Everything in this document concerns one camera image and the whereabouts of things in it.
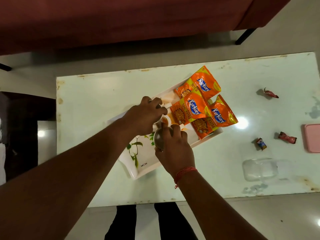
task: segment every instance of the pink plastic container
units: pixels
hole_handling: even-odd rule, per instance
[[[320,153],[320,124],[306,124],[306,145],[311,153]]]

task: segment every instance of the white tray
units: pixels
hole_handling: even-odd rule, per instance
[[[180,100],[174,90],[181,86],[185,81],[186,80],[168,88],[167,90],[157,94],[153,98],[161,98],[163,102],[162,106],[165,106],[168,109],[168,113],[171,113],[171,110],[169,109],[171,104],[174,104],[175,102]],[[125,113],[126,112],[110,119],[107,124],[110,125],[118,118],[121,118]],[[191,148],[194,148],[195,146],[200,145],[201,143],[223,132],[222,128],[219,128],[215,130],[214,133],[206,136],[202,140],[199,140],[198,135],[196,134],[191,123],[187,124],[186,126],[182,124],[180,125],[180,128],[188,134],[188,143],[190,144]],[[131,178],[134,180],[161,166],[161,163],[155,156],[155,146],[153,143],[153,134],[156,130],[157,127],[154,126],[152,134],[135,137],[119,157],[119,161],[121,161],[126,166]]]

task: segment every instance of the sofa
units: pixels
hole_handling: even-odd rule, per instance
[[[289,1],[1,0],[0,55],[248,29],[241,44]]]

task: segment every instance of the orange snack bag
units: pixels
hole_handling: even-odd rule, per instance
[[[170,107],[179,124],[189,124],[199,119],[211,117],[209,104],[203,99],[198,87]]]
[[[199,87],[204,99],[208,100],[221,91],[221,87],[204,65],[194,73],[182,86],[174,91],[180,98],[190,93],[195,87]]]
[[[211,118],[197,119],[192,122],[199,139],[203,139],[219,127],[227,127],[238,123],[234,113],[221,95],[217,96],[215,103],[210,105]]]

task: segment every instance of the white table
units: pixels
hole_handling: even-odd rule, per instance
[[[320,79],[314,52],[58,77],[58,153],[103,129],[107,120],[138,104],[142,96],[166,90],[203,65],[219,82],[220,94],[237,118],[248,121],[247,127],[239,123],[223,128],[222,134],[194,148],[196,167],[210,185],[224,198],[319,191],[320,154],[305,151],[301,132],[303,124],[320,123],[320,117],[315,118]],[[265,87],[280,98],[268,100],[256,93]],[[280,131],[297,137],[297,143],[274,139]],[[268,146],[264,151],[252,144],[259,137]],[[244,179],[242,162],[263,157],[292,161],[297,180],[260,192],[244,191],[259,182]],[[89,207],[183,200],[163,167],[132,180],[117,161]]]

